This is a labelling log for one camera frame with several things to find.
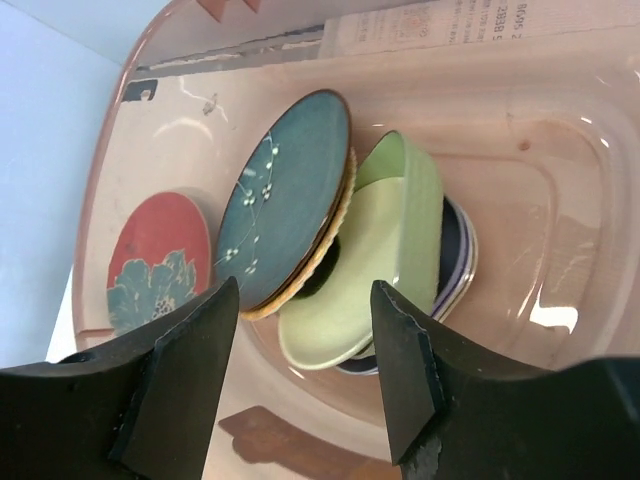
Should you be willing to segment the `green square panda plate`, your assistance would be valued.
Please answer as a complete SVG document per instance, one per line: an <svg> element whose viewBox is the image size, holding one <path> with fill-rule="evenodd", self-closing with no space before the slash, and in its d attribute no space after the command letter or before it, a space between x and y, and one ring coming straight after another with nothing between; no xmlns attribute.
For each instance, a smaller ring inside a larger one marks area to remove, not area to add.
<svg viewBox="0 0 640 480"><path fill-rule="evenodd" d="M392 285L425 313L437 297L444 192L431 156L397 130L384 134L361 163L355 189L401 181L400 235Z"/></svg>

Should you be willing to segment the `teal blossom round plate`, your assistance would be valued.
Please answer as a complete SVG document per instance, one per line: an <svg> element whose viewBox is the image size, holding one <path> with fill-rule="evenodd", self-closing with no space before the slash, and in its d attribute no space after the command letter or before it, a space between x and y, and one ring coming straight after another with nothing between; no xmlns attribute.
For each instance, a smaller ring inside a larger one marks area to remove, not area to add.
<svg viewBox="0 0 640 480"><path fill-rule="evenodd" d="M334 90L303 96L266 131L236 180L216 242L215 276L236 279L241 312L267 306L309 262L354 166L351 115Z"/></svg>

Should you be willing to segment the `cream round plate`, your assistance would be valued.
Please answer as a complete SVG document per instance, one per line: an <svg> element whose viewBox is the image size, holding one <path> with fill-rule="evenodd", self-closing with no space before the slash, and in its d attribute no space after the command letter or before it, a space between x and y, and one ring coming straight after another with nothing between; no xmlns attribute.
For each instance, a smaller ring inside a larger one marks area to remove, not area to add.
<svg viewBox="0 0 640 480"><path fill-rule="evenodd" d="M372 341L370 291L375 280L396 274L403 180L387 178L352 196L339 229L336 265L313 295L279 310L282 353L302 370L333 367Z"/></svg>

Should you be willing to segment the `red floral round plate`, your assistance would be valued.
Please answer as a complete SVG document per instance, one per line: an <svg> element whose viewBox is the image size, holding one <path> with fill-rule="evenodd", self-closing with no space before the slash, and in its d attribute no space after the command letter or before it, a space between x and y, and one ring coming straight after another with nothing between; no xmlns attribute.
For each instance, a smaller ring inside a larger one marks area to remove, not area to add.
<svg viewBox="0 0 640 480"><path fill-rule="evenodd" d="M207 222L188 196L160 192L129 216L106 278L108 320L120 336L186 304L211 285Z"/></svg>

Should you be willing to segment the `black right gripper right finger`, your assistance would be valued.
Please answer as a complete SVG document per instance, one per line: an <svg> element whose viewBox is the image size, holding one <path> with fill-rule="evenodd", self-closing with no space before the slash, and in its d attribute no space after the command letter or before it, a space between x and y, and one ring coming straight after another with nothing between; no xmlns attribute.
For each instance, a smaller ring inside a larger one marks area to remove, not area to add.
<svg viewBox="0 0 640 480"><path fill-rule="evenodd" d="M393 464L406 479L635 479L639 361L548 371L435 321L384 281L370 295Z"/></svg>

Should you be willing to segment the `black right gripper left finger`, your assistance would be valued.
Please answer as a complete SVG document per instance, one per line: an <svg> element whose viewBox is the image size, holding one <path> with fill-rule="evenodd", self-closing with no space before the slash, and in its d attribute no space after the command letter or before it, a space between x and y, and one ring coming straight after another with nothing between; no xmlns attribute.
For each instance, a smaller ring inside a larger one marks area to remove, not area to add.
<svg viewBox="0 0 640 480"><path fill-rule="evenodd" d="M5 479L198 479L239 313L234 279L57 363L1 372Z"/></svg>

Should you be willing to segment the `purple rimmed square plate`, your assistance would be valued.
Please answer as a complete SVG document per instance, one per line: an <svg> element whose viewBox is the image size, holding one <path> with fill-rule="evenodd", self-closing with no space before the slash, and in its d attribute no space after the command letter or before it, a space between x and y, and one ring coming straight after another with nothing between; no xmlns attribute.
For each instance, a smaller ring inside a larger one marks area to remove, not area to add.
<svg viewBox="0 0 640 480"><path fill-rule="evenodd" d="M475 244L468 216L446 196L443 200L440 266L436 299L431 318L443 322L472 280ZM336 370L351 375L374 375L378 364L373 353L373 341L358 355L345 360Z"/></svg>

